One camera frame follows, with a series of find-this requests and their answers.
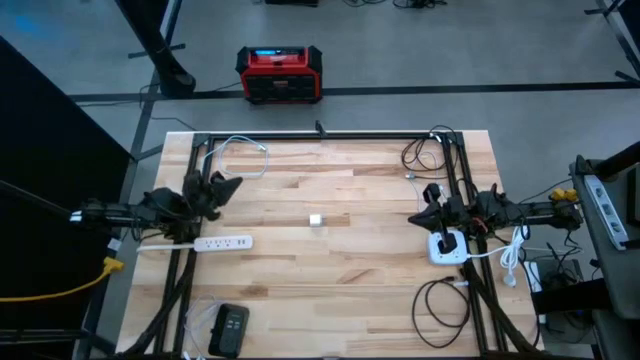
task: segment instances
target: red portable power station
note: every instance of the red portable power station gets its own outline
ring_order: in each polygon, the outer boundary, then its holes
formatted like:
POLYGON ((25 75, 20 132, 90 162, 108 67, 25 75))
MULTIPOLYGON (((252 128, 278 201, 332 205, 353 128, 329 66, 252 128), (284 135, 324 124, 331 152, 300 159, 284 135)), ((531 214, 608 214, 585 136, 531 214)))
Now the red portable power station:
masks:
POLYGON ((252 104, 315 103, 322 99, 322 53, 315 46, 243 47, 236 71, 252 104))

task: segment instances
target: yellow cable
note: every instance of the yellow cable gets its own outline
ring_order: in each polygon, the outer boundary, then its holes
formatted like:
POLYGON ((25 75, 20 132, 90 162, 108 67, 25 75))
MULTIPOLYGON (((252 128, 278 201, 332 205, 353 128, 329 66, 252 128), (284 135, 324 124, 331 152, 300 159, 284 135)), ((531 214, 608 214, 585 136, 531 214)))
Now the yellow cable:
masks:
POLYGON ((102 274, 100 274, 100 276, 98 276, 97 279, 95 279, 95 280, 93 280, 91 282, 88 282, 88 283, 86 283, 84 285, 80 285, 75 289, 71 289, 71 290, 67 290, 67 291, 63 291, 63 292, 59 292, 59 293, 55 293, 55 294, 47 294, 47 295, 13 297, 13 298, 0 298, 0 303, 3 303, 3 302, 37 301, 37 300, 53 299, 53 298, 57 298, 57 297, 61 297, 61 296, 67 296, 67 295, 76 293, 78 291, 84 290, 86 288, 89 288, 89 287, 99 283, 104 278, 109 276, 114 270, 120 271, 120 270, 122 270, 123 267, 124 267, 124 263, 122 263, 121 261, 115 260, 115 259, 110 258, 110 257, 106 257, 104 259, 104 270, 102 271, 102 274))

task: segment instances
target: gray concrete floor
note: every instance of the gray concrete floor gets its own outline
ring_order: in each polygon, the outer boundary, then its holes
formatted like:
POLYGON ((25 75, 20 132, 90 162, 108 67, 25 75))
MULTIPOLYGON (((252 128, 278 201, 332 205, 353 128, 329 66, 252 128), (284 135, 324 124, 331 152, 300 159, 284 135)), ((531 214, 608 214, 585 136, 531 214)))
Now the gray concrete floor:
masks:
MULTIPOLYGON (((387 3, 349 8, 323 0, 317 9, 243 1, 184 1, 173 43, 198 90, 238 81, 235 54, 245 45, 316 45, 326 87, 615 81, 633 70, 605 20, 585 16, 592 0, 450 0, 431 11, 387 3)), ((67 94, 136 92, 149 83, 140 45, 110 1, 0 0, 0 33, 67 94)), ((199 130, 488 129, 508 195, 521 199, 567 178, 576 154, 605 157, 637 141, 640 90, 334 96, 316 105, 252 106, 241 99, 164 101, 153 115, 179 117, 199 130)), ((130 149, 137 104, 85 108, 130 149)), ((175 121, 151 121, 143 150, 161 144, 175 121)), ((152 187, 159 162, 140 163, 131 201, 152 187)), ((535 229, 528 246, 561 248, 564 233, 535 229)), ((588 234, 574 239, 583 272, 594 257, 588 234)), ((116 340, 135 251, 125 243, 126 271, 112 276, 99 333, 116 340)), ((588 349, 549 344, 558 354, 588 349)))

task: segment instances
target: power outlet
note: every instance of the power outlet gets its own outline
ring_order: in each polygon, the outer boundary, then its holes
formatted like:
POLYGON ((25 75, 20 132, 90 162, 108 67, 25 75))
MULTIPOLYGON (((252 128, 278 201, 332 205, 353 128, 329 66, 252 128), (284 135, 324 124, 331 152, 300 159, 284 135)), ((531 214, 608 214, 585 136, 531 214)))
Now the power outlet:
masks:
POLYGON ((193 249, 197 252, 248 250, 252 247, 253 237, 250 235, 202 237, 193 242, 193 249))

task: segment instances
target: wooden table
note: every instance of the wooden table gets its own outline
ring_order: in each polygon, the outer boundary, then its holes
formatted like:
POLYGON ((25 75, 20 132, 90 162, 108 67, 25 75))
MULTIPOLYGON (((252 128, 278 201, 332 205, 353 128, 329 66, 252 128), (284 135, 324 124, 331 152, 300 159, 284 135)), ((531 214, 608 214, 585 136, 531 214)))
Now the wooden table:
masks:
MULTIPOLYGON (((485 190, 498 183, 501 189, 488 132, 465 131, 464 138, 475 184, 485 190)), ((181 191, 191 139, 192 133, 167 135, 156 187, 181 191)), ((229 204, 221 208, 223 217, 206 223, 202 231, 202 236, 250 234, 253 249, 198 255, 193 280, 192 301, 210 293, 250 309, 241 356, 478 355, 472 320, 445 349, 427 346, 412 327, 411 302, 418 286, 458 276, 458 268, 431 265, 426 254, 429 233, 407 222, 418 207, 416 192, 400 162, 400 152, 407 143, 266 142, 270 158, 265 175, 246 178, 229 204), (309 227, 310 214, 322 214, 326 226, 309 227)), ((442 163, 437 143, 427 142, 424 150, 432 151, 442 163)), ((258 171, 264 155, 254 145, 232 144, 224 159, 228 170, 258 171)), ((217 169, 217 159, 213 169, 217 169)), ((461 177, 459 165, 457 172, 457 178, 461 177)), ((415 181, 420 192, 427 183, 415 181)), ((440 183, 450 194, 447 181, 440 183)), ((145 245, 167 242, 155 238, 145 245)), ((495 243, 489 241, 490 248, 497 247, 495 243)), ((181 255, 184 263, 186 251, 181 255)), ((491 262, 502 308, 532 341, 535 315, 522 269, 516 270, 518 286, 509 288, 502 283, 506 272, 499 266, 499 255, 492 256, 491 262)), ((166 251, 138 256, 119 351, 135 341, 160 307, 168 263, 166 251)), ((446 287, 434 289, 430 303, 445 321, 458 322, 465 312, 462 300, 446 287)), ((486 307, 483 312, 488 341, 494 346, 486 307)), ((177 306, 169 321, 166 349, 171 348, 176 313, 177 306)), ((417 313, 420 328, 432 342, 442 343, 453 335, 454 329, 439 325, 428 315, 423 301, 417 313)), ((203 352, 212 323, 194 334, 203 352)), ((184 344, 185 350, 196 354, 190 339, 184 344)))

